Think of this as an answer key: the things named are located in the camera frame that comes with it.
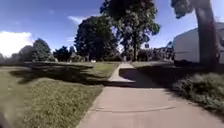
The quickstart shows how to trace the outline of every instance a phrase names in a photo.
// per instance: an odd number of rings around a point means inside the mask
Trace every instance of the bush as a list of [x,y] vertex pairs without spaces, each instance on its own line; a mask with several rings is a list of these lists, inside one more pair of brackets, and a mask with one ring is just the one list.
[[82,57],[82,56],[80,56],[80,55],[76,55],[76,54],[74,54],[74,55],[72,55],[72,57],[71,57],[71,61],[72,61],[72,62],[84,62],[84,61],[85,61],[85,58]]
[[195,75],[174,84],[174,90],[204,108],[224,116],[224,76]]

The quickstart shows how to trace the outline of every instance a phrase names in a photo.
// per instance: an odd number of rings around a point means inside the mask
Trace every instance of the sky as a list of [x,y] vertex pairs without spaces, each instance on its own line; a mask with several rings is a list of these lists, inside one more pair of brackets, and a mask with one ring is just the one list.
[[[89,16],[99,15],[104,0],[0,0],[0,53],[10,56],[37,38],[52,51],[73,46],[78,25]],[[159,34],[150,47],[166,46],[175,36],[197,26],[194,12],[176,19],[171,0],[154,0],[158,9]],[[215,19],[224,21],[224,0],[211,0]]]

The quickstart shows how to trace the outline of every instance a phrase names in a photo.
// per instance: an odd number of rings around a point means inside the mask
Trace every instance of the green lawn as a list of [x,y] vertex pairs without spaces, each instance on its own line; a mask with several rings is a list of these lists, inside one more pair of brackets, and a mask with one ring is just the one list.
[[0,67],[0,111],[15,128],[74,128],[117,65]]

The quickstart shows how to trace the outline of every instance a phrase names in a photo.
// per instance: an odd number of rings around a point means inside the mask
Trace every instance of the white vehicle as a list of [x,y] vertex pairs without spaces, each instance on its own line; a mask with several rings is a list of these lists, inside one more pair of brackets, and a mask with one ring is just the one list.
[[[216,23],[216,28],[218,30],[218,36],[220,39],[220,51],[224,51],[224,23]],[[183,64],[199,63],[200,53],[197,28],[178,35],[177,37],[175,37],[173,42],[175,65],[180,66]],[[220,53],[219,63],[224,64],[224,52]]]

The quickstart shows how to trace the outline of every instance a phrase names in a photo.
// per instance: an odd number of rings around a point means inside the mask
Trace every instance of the cloud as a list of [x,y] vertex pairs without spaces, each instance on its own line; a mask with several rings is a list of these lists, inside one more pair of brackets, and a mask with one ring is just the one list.
[[83,16],[68,16],[69,20],[72,20],[74,24],[79,25],[82,23],[83,20],[85,20],[87,17]]
[[99,16],[99,14],[93,14],[89,16],[68,16],[69,20],[72,20],[75,25],[79,25],[82,23],[83,20],[87,19],[90,16]]
[[224,22],[224,17],[216,16],[215,21],[216,22]]
[[32,45],[32,34],[29,32],[0,32],[0,53],[4,56],[11,56],[18,53],[25,45]]
[[68,41],[68,42],[74,42],[74,40],[75,40],[74,37],[68,37],[68,38],[67,38],[67,41]]

